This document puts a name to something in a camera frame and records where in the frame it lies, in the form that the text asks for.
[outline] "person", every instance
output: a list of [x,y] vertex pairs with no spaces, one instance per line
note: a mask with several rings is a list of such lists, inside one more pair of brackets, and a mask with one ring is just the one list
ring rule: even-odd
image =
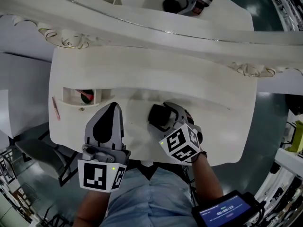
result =
[[[222,197],[222,188],[206,156],[198,154],[192,162],[199,202]],[[74,220],[74,227],[197,226],[191,214],[193,203],[190,188],[181,171],[178,171],[182,169],[181,165],[131,165],[119,190],[111,194],[87,193]]]

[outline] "floor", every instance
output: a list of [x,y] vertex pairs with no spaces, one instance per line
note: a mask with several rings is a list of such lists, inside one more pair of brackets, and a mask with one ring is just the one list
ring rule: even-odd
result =
[[[256,31],[282,31],[276,10],[270,0],[232,1],[245,9],[250,9]],[[287,114],[285,95],[257,94],[252,124],[241,160],[238,163],[213,167],[225,193],[234,189],[240,192],[249,191],[252,194],[257,192],[274,161],[284,133]],[[21,138],[37,138],[47,128],[47,124],[36,127]],[[19,173],[20,183],[27,183],[36,191],[39,200],[34,203],[34,208],[41,216],[53,205],[50,215],[59,212],[72,221],[86,193],[79,187],[78,175],[75,175],[65,186],[60,187],[59,182],[41,172],[35,162],[20,166]]]

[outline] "digital display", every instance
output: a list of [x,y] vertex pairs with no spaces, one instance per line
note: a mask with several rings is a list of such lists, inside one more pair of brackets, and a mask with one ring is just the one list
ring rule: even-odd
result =
[[199,212],[207,227],[218,227],[250,209],[241,197],[234,196],[216,206]]

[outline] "light blue shirt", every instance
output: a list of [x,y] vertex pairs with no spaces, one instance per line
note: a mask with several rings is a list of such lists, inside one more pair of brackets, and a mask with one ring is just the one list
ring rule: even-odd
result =
[[148,181],[138,169],[127,171],[112,192],[102,227],[197,227],[191,214],[189,186],[158,168]]

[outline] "red pen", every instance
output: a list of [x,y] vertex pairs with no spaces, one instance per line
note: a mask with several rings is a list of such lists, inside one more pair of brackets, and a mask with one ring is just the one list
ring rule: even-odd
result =
[[56,115],[57,115],[57,119],[60,120],[60,115],[59,115],[59,111],[58,111],[58,108],[57,108],[57,104],[55,102],[55,98],[52,97],[52,100],[53,100],[53,108],[55,109],[55,112],[56,112]]

